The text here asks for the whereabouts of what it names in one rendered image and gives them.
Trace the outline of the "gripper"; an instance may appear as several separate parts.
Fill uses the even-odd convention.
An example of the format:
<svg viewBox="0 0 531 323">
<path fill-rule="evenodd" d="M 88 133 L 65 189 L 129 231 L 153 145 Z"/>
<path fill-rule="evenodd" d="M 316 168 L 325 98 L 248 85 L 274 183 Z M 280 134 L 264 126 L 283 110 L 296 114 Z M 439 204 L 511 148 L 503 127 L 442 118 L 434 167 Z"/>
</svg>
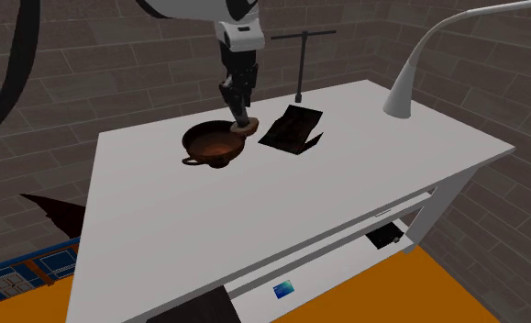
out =
<svg viewBox="0 0 531 323">
<path fill-rule="evenodd" d="M 231 51 L 219 42 L 221 62 L 227 69 L 227 76 L 218 88 L 228 104 L 239 128 L 249 124 L 246 107 L 250 106 L 250 97 L 256 87 L 259 65 L 256 63 L 256 51 Z"/>
</svg>

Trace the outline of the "tan round doughnut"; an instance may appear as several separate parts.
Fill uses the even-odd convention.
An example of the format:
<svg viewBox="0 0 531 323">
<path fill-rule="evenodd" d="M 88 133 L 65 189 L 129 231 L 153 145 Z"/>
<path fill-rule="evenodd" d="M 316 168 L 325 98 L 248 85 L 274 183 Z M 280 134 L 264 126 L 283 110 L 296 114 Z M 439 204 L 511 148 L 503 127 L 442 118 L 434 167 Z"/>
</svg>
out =
<svg viewBox="0 0 531 323">
<path fill-rule="evenodd" d="M 253 135 L 259 127 L 259 120 L 255 117 L 249 117 L 248 121 L 249 123 L 244 127 L 241 127 L 238 122 L 233 122 L 230 127 L 230 131 L 234 134 L 244 137 Z"/>
</svg>

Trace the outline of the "black T-shaped stand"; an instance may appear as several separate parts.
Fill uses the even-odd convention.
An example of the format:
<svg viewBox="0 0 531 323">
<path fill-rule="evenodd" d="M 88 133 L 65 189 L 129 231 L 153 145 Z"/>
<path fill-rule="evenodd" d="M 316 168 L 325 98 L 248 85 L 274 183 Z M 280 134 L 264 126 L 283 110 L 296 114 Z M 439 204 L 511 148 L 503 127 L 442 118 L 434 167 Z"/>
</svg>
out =
<svg viewBox="0 0 531 323">
<path fill-rule="evenodd" d="M 331 35 L 331 34 L 336 34 L 336 33 L 337 32 L 335 30 L 314 31 L 314 32 L 310 32 L 308 30 L 303 30 L 301 33 L 290 34 L 290 35 L 276 35 L 276 36 L 271 36 L 270 37 L 270 40 L 296 39 L 296 38 L 299 38 L 301 40 L 297 88 L 296 88 L 296 93 L 295 93 L 295 96 L 294 96 L 294 102 L 295 103 L 301 103 L 302 102 L 302 84 L 303 84 L 303 74 L 304 74 L 304 59 L 305 59 L 306 42 L 307 42 L 307 40 L 309 38 L 311 38 L 311 37 L 314 37 L 314 36 L 324 36 L 324 35 Z"/>
</svg>

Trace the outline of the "white table with shelf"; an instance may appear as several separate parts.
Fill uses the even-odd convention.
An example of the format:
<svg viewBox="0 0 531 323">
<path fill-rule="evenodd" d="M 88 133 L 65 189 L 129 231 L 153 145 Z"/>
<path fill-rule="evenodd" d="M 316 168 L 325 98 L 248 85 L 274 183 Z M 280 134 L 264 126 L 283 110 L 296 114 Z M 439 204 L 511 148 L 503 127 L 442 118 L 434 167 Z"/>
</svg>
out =
<svg viewBox="0 0 531 323">
<path fill-rule="evenodd" d="M 248 139 L 228 166 L 184 163 L 183 134 L 226 109 L 99 135 L 65 323 L 130 323 L 226 284 L 301 242 L 414 196 L 428 223 L 513 146 L 370 81 L 307 92 L 320 140 L 298 155 Z"/>
</svg>

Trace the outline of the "white gooseneck lamp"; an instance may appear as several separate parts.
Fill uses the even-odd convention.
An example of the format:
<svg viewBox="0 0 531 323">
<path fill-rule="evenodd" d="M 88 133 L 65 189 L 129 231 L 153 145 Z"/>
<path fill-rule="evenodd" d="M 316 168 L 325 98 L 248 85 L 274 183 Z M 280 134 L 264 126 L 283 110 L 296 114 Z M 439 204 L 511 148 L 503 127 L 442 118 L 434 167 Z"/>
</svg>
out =
<svg viewBox="0 0 531 323">
<path fill-rule="evenodd" d="M 487 14 L 515 11 L 531 8 L 531 0 L 523 0 L 513 3 L 484 6 L 462 11 L 451 17 L 447 17 L 436 23 L 417 42 L 402 70 L 399 72 L 393 83 L 390 93 L 382 106 L 382 111 L 391 117 L 409 118 L 411 116 L 412 92 L 415 79 L 415 71 L 420 55 L 431 39 L 433 34 L 441 28 L 469 17 L 476 17 Z"/>
</svg>

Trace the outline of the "blue card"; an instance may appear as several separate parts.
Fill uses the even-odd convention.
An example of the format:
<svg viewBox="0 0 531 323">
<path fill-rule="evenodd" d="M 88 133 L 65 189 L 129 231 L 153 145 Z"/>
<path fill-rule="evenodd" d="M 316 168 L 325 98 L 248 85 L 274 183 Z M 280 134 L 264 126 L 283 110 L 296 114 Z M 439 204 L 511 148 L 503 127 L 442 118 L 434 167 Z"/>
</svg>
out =
<svg viewBox="0 0 531 323">
<path fill-rule="evenodd" d="M 272 289 L 278 299 L 281 299 L 294 292 L 294 287 L 290 280 L 286 280 L 282 283 L 279 283 L 275 285 Z"/>
</svg>

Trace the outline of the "black curved tube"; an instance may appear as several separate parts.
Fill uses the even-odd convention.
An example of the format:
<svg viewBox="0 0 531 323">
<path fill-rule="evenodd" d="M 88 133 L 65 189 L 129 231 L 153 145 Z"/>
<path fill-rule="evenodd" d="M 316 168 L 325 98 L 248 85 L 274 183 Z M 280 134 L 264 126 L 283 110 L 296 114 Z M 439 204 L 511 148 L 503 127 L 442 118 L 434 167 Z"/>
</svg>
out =
<svg viewBox="0 0 531 323">
<path fill-rule="evenodd" d="M 0 126 L 16 106 L 31 74 L 39 43 L 41 0 L 20 0 L 17 22 L 0 89 Z"/>
</svg>

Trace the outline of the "blue patterned rug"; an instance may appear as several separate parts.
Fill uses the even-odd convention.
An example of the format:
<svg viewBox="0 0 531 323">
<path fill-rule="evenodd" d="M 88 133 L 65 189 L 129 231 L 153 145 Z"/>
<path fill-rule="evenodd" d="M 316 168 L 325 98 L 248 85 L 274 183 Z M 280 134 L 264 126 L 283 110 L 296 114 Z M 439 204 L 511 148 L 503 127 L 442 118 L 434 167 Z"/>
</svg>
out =
<svg viewBox="0 0 531 323">
<path fill-rule="evenodd" d="M 0 302 L 74 273 L 80 238 L 0 262 Z"/>
</svg>

